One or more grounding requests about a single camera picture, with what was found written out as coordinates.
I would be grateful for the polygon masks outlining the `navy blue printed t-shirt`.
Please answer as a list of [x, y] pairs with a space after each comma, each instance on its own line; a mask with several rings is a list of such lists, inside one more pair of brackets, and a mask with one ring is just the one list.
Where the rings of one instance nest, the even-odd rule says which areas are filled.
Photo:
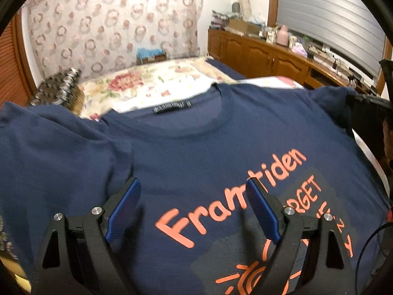
[[87, 120], [64, 107], [1, 108], [1, 215], [33, 275], [52, 217], [87, 214], [141, 183], [119, 262], [142, 294], [248, 294], [272, 256], [246, 198], [256, 177], [300, 214], [330, 213], [358, 282], [379, 251], [388, 197], [352, 136], [343, 87], [212, 86], [175, 111]]

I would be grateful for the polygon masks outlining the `white strawberry print sheet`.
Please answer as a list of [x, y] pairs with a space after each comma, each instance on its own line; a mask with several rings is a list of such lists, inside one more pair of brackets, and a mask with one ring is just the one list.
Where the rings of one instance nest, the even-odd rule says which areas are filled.
[[282, 76], [242, 79], [239, 80], [239, 83], [274, 89], [303, 89], [303, 86], [295, 82], [293, 79]]

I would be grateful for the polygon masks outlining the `pink tissue pack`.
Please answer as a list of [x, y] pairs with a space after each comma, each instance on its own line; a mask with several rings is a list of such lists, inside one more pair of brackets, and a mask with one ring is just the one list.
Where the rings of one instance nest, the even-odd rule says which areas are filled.
[[305, 58], [308, 57], [308, 53], [307, 53], [307, 51], [305, 50], [303, 44], [301, 44], [301, 42], [298, 42], [298, 41], [297, 41], [297, 42], [293, 43], [293, 46], [292, 46], [292, 48], [291, 48], [291, 51], [292, 51], [293, 53], [299, 55], [299, 56], [302, 56], [302, 57], [305, 57]]

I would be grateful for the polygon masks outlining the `grey window roller blind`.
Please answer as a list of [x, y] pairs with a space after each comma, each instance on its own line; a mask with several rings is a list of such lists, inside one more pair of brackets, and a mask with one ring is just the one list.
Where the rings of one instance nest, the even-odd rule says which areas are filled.
[[326, 43], [376, 77], [385, 33], [361, 0], [279, 0], [277, 22]]

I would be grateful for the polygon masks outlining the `pink thermos jug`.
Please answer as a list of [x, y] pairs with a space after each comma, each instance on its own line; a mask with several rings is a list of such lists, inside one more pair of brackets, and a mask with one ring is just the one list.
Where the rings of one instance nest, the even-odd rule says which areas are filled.
[[288, 47], [289, 44], [289, 32], [288, 27], [281, 25], [280, 29], [276, 32], [276, 43], [278, 45]]

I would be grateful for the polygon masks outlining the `wooden sideboard cabinet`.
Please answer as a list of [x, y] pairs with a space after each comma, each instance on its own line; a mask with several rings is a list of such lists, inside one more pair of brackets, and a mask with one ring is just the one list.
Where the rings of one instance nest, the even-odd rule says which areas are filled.
[[349, 87], [351, 84], [314, 59], [297, 55], [280, 45], [210, 29], [208, 54], [248, 79], [287, 77], [308, 89], [321, 86]]

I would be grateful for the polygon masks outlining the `brown cardboard box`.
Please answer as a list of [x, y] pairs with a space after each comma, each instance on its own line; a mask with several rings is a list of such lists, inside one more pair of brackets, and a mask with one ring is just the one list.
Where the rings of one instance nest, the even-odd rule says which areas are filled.
[[260, 26], [239, 19], [230, 19], [228, 27], [245, 35], [258, 35]]

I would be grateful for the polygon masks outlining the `navy blue blanket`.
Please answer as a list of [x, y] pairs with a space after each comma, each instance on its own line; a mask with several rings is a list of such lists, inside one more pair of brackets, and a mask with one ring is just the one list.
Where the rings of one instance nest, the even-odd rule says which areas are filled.
[[230, 78], [234, 79], [235, 81], [240, 81], [246, 79], [246, 77], [234, 69], [231, 69], [224, 63], [217, 61], [215, 59], [206, 59], [206, 62], [218, 69], [219, 71], [223, 72], [224, 74], [228, 75]]

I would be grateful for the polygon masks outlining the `stack of folded papers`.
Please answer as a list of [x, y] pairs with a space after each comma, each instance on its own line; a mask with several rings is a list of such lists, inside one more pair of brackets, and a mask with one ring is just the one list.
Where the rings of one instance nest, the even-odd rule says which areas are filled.
[[230, 20], [237, 14], [233, 13], [220, 13], [212, 10], [211, 29], [223, 30], [230, 23]]

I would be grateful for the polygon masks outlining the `louvered wooden wardrobe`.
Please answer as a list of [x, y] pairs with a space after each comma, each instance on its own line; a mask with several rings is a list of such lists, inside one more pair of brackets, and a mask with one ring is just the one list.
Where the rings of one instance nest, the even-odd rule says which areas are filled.
[[37, 90], [23, 43], [22, 18], [19, 10], [1, 34], [0, 101], [22, 106]]

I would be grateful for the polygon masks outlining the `floral beige quilt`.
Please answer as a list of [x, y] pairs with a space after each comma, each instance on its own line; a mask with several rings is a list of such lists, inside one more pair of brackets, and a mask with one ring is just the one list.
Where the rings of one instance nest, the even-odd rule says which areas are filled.
[[214, 83], [236, 83], [208, 60], [191, 57], [138, 65], [85, 81], [80, 84], [84, 103], [79, 116], [98, 120], [112, 109], [126, 113], [200, 95]]

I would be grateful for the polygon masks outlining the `box with blue items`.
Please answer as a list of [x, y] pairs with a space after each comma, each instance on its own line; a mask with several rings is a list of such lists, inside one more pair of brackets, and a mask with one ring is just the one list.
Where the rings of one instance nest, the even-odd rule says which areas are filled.
[[166, 60], [167, 55], [162, 49], [138, 48], [137, 50], [137, 65], [158, 63]]

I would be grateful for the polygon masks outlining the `circle patterned wall curtain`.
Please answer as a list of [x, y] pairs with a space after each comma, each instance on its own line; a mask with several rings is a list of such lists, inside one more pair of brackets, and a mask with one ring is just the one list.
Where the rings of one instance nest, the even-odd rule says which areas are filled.
[[49, 77], [70, 67], [84, 79], [129, 68], [141, 49], [171, 59], [200, 52], [203, 0], [28, 0], [37, 68]]

